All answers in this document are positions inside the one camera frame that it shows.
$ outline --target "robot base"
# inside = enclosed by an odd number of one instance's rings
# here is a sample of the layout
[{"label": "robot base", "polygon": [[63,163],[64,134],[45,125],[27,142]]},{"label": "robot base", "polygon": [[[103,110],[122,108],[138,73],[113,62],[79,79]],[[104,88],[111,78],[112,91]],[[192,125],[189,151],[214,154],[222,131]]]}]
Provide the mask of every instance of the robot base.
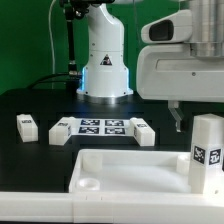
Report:
[{"label": "robot base", "polygon": [[132,95],[130,94],[121,97],[94,97],[86,94],[77,94],[77,98],[79,100],[97,104],[119,104],[122,102],[127,102],[128,99],[131,98],[131,96]]}]

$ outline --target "white machine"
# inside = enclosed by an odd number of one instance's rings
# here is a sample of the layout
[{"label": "white machine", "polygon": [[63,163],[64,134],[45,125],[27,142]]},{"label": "white machine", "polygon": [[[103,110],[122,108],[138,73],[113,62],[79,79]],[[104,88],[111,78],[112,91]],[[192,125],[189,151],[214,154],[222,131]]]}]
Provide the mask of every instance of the white machine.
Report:
[{"label": "white machine", "polygon": [[224,102],[224,1],[179,1],[177,13],[143,27],[142,40],[155,44],[137,65],[138,93],[168,100],[177,126],[179,101]]},{"label": "white machine", "polygon": [[[139,1],[115,0],[114,4]],[[89,61],[83,68],[78,97],[94,103],[119,103],[133,94],[129,69],[123,62],[124,26],[108,13],[106,4],[91,5],[88,10]]]}]

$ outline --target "white block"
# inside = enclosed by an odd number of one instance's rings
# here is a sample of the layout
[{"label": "white block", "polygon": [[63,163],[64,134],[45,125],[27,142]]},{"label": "white block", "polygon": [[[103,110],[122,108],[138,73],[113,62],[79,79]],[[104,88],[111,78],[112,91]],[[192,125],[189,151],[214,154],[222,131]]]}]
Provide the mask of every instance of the white block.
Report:
[{"label": "white block", "polygon": [[131,118],[129,131],[133,133],[140,146],[155,145],[155,132],[143,119]]},{"label": "white block", "polygon": [[223,188],[224,119],[195,116],[191,144],[189,184],[192,193],[217,194]]},{"label": "white block", "polygon": [[38,141],[38,128],[31,115],[18,115],[17,129],[23,142]]},{"label": "white block", "polygon": [[190,155],[183,154],[177,157],[176,171],[179,174],[187,176],[189,174]]},{"label": "white block", "polygon": [[64,145],[72,135],[72,128],[75,126],[74,117],[63,117],[49,131],[50,145]]},{"label": "white block", "polygon": [[103,155],[101,153],[84,153],[82,164],[86,172],[99,172],[102,170]]}]

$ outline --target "white cube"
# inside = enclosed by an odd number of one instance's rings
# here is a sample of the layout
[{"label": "white cube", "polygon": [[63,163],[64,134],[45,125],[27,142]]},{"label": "white cube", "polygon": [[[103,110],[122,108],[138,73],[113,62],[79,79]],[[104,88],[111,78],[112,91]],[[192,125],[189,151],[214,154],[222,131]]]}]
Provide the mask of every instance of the white cube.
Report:
[{"label": "white cube", "polygon": [[63,146],[72,135],[72,128],[75,126],[75,118],[63,117],[49,131],[49,144]]},{"label": "white cube", "polygon": [[38,128],[31,115],[18,115],[17,129],[23,142],[38,141]]},{"label": "white cube", "polygon": [[129,132],[133,133],[140,146],[155,145],[155,132],[142,118],[130,119]]}]

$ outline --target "black label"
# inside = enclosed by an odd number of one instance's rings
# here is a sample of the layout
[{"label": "black label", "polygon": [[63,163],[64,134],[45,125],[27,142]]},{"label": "black label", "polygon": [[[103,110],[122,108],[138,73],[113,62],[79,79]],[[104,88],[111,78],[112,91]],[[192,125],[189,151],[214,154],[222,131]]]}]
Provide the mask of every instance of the black label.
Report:
[{"label": "black label", "polygon": [[111,127],[121,127],[124,126],[124,121],[121,120],[105,120],[105,126],[111,126]]},{"label": "black label", "polygon": [[210,152],[209,165],[214,165],[221,162],[221,151],[221,149],[216,149]]},{"label": "black label", "polygon": [[139,128],[146,128],[148,126],[146,124],[137,124],[137,127],[139,127]]},{"label": "black label", "polygon": [[198,146],[194,147],[194,160],[201,163],[205,164],[205,150],[202,148],[199,148]]},{"label": "black label", "polygon": [[68,123],[59,123],[58,126],[66,127],[66,126],[68,126]]},{"label": "black label", "polygon": [[68,127],[68,136],[71,135],[71,126]]},{"label": "black label", "polygon": [[100,129],[97,127],[80,127],[79,134],[99,134]]},{"label": "black label", "polygon": [[99,126],[100,120],[82,120],[81,125],[87,125],[87,126]]},{"label": "black label", "polygon": [[107,54],[100,65],[112,65],[109,55]]},{"label": "black label", "polygon": [[134,127],[134,136],[137,138],[137,128]]},{"label": "black label", "polygon": [[32,121],[31,120],[23,120],[22,123],[23,124],[30,124],[30,123],[32,123]]},{"label": "black label", "polygon": [[105,128],[105,134],[107,135],[125,135],[124,128]]}]

